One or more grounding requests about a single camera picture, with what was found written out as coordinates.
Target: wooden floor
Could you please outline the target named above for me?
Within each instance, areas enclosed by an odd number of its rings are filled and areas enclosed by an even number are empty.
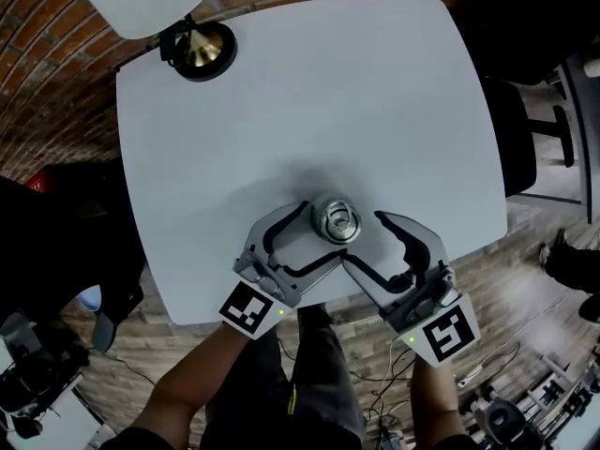
[[[539,158],[544,164],[543,156]],[[485,379],[494,378],[494,386],[505,398],[517,398],[547,370],[541,365],[542,354],[550,355],[564,366],[571,363],[574,375],[582,369],[600,325],[582,321],[578,307],[586,298],[546,276],[538,264],[542,242],[551,242],[561,227],[567,227],[569,243],[578,248],[600,248],[599,224],[588,225],[582,218],[552,214],[516,204],[508,205],[509,232],[500,241],[452,262],[457,282],[473,301],[482,339],[453,364],[458,377],[469,374],[492,351],[503,345],[496,359],[488,359],[485,369],[460,392],[465,398]],[[119,327],[109,355],[126,361],[132,368],[156,381],[214,328],[200,324],[177,326],[169,320],[149,271],[142,276],[145,297],[139,308]],[[334,301],[327,306],[336,322],[336,332],[346,353],[350,370],[364,377],[382,378],[389,365],[389,343],[395,336],[384,323],[376,322],[376,308],[364,295]],[[63,312],[65,322],[90,341],[93,315],[72,302]],[[295,354],[298,339],[296,320],[289,316],[278,328],[288,351]],[[503,369],[520,343],[517,357]],[[396,357],[405,347],[395,344]],[[407,353],[396,365],[402,369],[413,359]],[[293,362],[283,356],[290,371]],[[147,400],[152,385],[131,372],[123,363],[92,352],[91,366],[84,371],[80,388],[92,407],[116,431],[131,423]],[[352,377],[356,394],[368,408],[380,383]],[[385,412],[408,400],[409,383],[396,382],[385,394]],[[410,403],[392,412],[396,419],[385,418],[390,428],[410,433],[413,422]],[[372,437],[377,420],[369,425]],[[190,445],[195,446],[204,429],[203,413],[193,421]]]

